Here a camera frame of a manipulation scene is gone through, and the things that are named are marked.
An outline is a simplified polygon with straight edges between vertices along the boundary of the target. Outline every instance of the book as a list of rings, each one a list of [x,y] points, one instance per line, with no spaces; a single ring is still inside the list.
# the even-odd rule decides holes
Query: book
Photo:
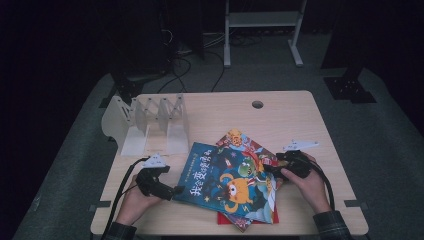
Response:
[[[245,232],[251,224],[266,224],[264,222],[252,220],[245,217],[235,216],[233,214],[225,214],[222,212],[218,212],[217,222],[218,222],[218,225],[233,224],[241,232]],[[277,209],[275,209],[273,223],[279,223],[279,222],[280,222],[280,219],[278,218],[278,211]]]
[[[174,200],[273,223],[276,183],[255,153],[194,142]]]
[[[259,160],[263,164],[268,164],[272,166],[278,166],[278,159],[275,154],[268,151],[262,145],[258,144],[250,137],[246,136],[240,130],[233,128],[227,132],[217,143],[217,146],[224,148],[231,148],[240,151],[251,151],[259,156]],[[277,182],[277,188],[281,186],[282,182]],[[278,223],[278,214],[277,211],[274,211],[274,223]],[[259,221],[253,221],[248,218],[234,216],[232,214],[225,214],[218,212],[218,224],[234,224],[241,232],[246,231],[246,229],[251,224],[261,223]]]

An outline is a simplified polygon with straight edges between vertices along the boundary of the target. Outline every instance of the sleeve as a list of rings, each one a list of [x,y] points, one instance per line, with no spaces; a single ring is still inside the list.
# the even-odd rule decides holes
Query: sleeve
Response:
[[[353,239],[339,211],[319,213],[314,221],[322,240]]]
[[[106,240],[132,240],[137,228],[113,222],[106,235]]]

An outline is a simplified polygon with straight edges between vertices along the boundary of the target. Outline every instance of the hole in table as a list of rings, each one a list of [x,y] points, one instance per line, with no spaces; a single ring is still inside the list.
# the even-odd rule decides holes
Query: hole in table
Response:
[[[264,106],[264,103],[261,101],[253,101],[252,106],[256,109],[261,109]]]

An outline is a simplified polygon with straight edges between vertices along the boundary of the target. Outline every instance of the dark background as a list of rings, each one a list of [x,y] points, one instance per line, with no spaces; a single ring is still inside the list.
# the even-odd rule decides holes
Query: dark background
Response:
[[[113,10],[118,1],[99,2]],[[223,31],[224,1],[200,2],[201,15],[191,12],[192,17],[201,17],[205,32]],[[233,9],[245,3],[232,2]],[[246,4],[252,11],[298,7],[297,1]],[[115,24],[125,25],[125,14],[105,14],[94,6],[96,1],[0,1],[0,229],[6,239],[28,210],[94,85],[110,72],[111,63],[125,65],[119,41],[111,39],[128,40],[131,34],[109,31]],[[306,34],[333,32],[322,68],[344,68],[355,58],[363,59],[363,66],[383,79],[421,133],[423,10],[418,0],[309,0],[302,25]],[[165,24],[172,24],[167,19]]]

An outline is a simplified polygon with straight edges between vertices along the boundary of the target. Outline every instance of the person's left hand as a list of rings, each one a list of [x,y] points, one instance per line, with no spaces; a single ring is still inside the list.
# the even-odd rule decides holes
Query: person's left hand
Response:
[[[124,200],[122,201],[121,208],[115,222],[131,226],[133,225],[144,212],[151,206],[159,203],[162,199],[155,196],[145,196],[140,189],[136,186],[134,175],[129,186],[128,192],[125,193]]]

